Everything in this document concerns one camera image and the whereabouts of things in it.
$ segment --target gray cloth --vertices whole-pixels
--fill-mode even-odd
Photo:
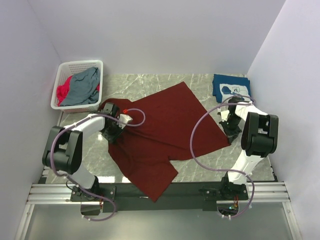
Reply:
[[[100,70],[97,67],[76,73],[70,80],[70,90],[60,106],[95,104],[99,100],[96,90],[99,83]]]

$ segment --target blue folded shirt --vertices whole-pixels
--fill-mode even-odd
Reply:
[[[212,95],[218,103],[239,94],[251,97],[250,81],[246,77],[214,74],[212,84]]]

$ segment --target red clothing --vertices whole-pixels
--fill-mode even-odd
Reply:
[[[122,173],[155,202],[178,173],[169,160],[192,158],[191,132],[207,111],[184,82],[135,102],[114,98],[105,102],[116,104],[121,111],[138,108],[145,112],[145,123],[126,126],[116,143],[109,144],[109,154]],[[132,124],[143,120],[138,111],[128,114],[133,118]],[[226,146],[229,146],[227,137],[212,117],[207,116],[194,135],[195,155]]]
[[[63,85],[59,85],[56,88],[56,97],[58,99],[58,107],[60,104],[65,100],[69,90],[70,90],[70,80],[72,79],[72,75],[66,79]],[[99,92],[100,91],[100,84],[96,87],[96,90]]]

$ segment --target folded cloth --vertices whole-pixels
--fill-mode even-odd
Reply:
[[[212,84],[212,95],[218,103],[238,94],[251,97],[250,81],[246,77],[214,74]]]
[[[120,110],[138,108],[146,119],[138,127],[126,126],[108,152],[122,173],[154,202],[169,186],[177,170],[170,160],[191,159],[190,136],[197,121],[207,112],[195,95],[182,82],[135,102],[108,99]],[[138,111],[128,113],[132,124],[140,123]],[[196,156],[229,146],[227,137],[211,116],[203,119],[193,139]]]
[[[65,100],[69,92],[71,78],[72,78],[72,75],[66,79],[63,85],[59,85],[56,88],[56,97],[58,98],[58,107],[60,106],[62,101]]]
[[[99,100],[97,86],[100,82],[100,70],[90,67],[87,70],[72,76],[69,92],[60,106],[75,106],[94,104]]]

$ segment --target maroon cloth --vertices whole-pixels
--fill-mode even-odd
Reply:
[[[182,82],[135,102],[127,99],[108,99],[125,109],[138,108],[145,112],[145,123],[125,127],[125,131],[109,144],[109,154],[122,173],[154,202],[178,174],[169,160],[191,159],[190,136],[197,121],[207,112],[188,86]],[[143,116],[129,111],[132,124]],[[229,146],[227,137],[211,116],[197,128],[193,138],[196,156],[205,155]]]

